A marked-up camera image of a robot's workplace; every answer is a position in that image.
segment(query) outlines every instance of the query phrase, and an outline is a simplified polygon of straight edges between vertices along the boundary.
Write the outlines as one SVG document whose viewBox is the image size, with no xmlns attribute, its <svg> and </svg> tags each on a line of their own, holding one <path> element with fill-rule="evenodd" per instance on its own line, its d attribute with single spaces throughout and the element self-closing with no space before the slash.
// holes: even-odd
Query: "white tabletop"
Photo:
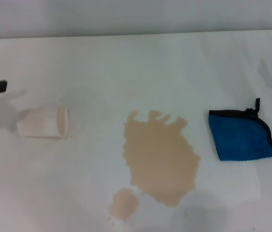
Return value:
<svg viewBox="0 0 272 232">
<path fill-rule="evenodd" d="M 210 109 L 245 110 L 260 97 L 272 132 L 272 30 L 0 40 L 1 79 L 0 231 L 272 232 L 272 158 L 221 162 L 207 122 Z M 61 103 L 66 140 L 17 135 L 17 112 Z M 201 161 L 177 207 L 130 185 L 122 154 L 133 110 L 188 121 L 182 134 Z M 124 187 L 139 207 L 109 220 Z"/>
</svg>

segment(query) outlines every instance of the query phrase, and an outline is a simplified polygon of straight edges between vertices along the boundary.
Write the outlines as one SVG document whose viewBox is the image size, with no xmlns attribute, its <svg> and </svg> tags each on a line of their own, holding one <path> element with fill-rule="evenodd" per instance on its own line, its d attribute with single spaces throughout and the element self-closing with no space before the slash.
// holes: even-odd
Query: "blue microfiber cloth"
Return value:
<svg viewBox="0 0 272 232">
<path fill-rule="evenodd" d="M 221 161 L 258 160 L 272 157 L 272 138 L 268 125 L 256 110 L 210 110 L 209 125 Z"/>
</svg>

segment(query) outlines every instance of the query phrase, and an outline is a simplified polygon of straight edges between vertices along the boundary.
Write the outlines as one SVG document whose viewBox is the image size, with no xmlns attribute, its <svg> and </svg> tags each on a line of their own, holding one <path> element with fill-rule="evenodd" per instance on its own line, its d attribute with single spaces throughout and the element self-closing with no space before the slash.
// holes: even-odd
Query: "white wall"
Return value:
<svg viewBox="0 0 272 232">
<path fill-rule="evenodd" d="M 0 0 L 0 38 L 272 29 L 272 0 Z"/>
</svg>

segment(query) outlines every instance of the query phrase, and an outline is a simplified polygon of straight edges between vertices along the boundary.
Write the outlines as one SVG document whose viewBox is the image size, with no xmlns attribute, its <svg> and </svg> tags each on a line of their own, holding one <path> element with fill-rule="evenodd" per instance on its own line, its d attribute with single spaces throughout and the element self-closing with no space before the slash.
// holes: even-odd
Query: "paper cup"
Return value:
<svg viewBox="0 0 272 232">
<path fill-rule="evenodd" d="M 24 137 L 66 138 L 69 129 L 65 106 L 29 109 L 18 114 L 16 126 Z"/>
</svg>

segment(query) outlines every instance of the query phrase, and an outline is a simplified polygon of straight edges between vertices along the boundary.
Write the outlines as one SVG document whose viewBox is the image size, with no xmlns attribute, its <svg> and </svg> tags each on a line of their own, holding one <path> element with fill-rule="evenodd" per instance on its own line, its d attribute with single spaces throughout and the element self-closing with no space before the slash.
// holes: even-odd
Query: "stain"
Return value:
<svg viewBox="0 0 272 232">
<path fill-rule="evenodd" d="M 109 212 L 117 219 L 126 221 L 136 211 L 139 201 L 128 188 L 123 188 L 113 196 Z"/>
<path fill-rule="evenodd" d="M 131 184 L 166 206 L 176 206 L 191 190 L 200 157 L 181 134 L 187 121 L 178 117 L 165 124 L 170 114 L 157 119 L 161 112 L 151 110 L 149 120 L 135 120 L 132 111 L 125 124 L 123 157 L 129 166 Z"/>
</svg>

